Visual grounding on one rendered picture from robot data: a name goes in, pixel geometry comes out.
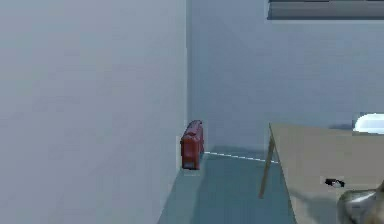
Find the red suitcase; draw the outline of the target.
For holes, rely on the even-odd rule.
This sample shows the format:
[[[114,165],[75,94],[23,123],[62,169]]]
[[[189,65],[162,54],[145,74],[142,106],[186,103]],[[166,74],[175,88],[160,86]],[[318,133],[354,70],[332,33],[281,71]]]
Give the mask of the red suitcase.
[[[201,120],[189,123],[181,140],[182,168],[199,170],[200,158],[204,154],[204,132]]]

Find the shiny grey metal vessel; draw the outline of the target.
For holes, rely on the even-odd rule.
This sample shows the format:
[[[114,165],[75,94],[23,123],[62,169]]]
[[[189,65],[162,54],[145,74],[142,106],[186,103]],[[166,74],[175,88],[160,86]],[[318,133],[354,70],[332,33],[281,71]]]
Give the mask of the shiny grey metal vessel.
[[[345,191],[337,217],[339,224],[384,224],[384,181],[375,189]]]

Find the grey window blind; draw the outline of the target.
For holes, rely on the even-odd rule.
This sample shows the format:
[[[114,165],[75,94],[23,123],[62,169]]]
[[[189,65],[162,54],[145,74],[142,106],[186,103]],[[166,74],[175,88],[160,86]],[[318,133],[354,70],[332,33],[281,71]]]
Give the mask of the grey window blind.
[[[268,20],[384,20],[384,0],[269,0]]]

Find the white bowl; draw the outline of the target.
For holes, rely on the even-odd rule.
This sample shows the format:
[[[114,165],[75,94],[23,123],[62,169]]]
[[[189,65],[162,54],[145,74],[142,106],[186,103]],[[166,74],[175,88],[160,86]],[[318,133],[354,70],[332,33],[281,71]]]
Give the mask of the white bowl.
[[[354,131],[384,134],[384,114],[371,113],[360,116],[355,122]]]

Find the tan wooden table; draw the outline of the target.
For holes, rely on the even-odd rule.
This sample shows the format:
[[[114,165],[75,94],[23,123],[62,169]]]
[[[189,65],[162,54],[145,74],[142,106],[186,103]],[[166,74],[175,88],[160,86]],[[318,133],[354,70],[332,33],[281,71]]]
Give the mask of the tan wooden table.
[[[271,123],[259,195],[278,159],[294,224],[339,224],[337,202],[347,190],[375,189],[384,181],[384,135]],[[344,188],[324,183],[345,182]]]

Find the small black and white object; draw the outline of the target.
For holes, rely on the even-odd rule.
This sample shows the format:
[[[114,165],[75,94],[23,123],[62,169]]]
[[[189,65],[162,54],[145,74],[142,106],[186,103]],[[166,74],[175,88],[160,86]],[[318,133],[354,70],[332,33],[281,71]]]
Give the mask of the small black and white object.
[[[334,188],[344,188],[345,182],[339,179],[326,178],[324,181],[325,184],[332,186]]]

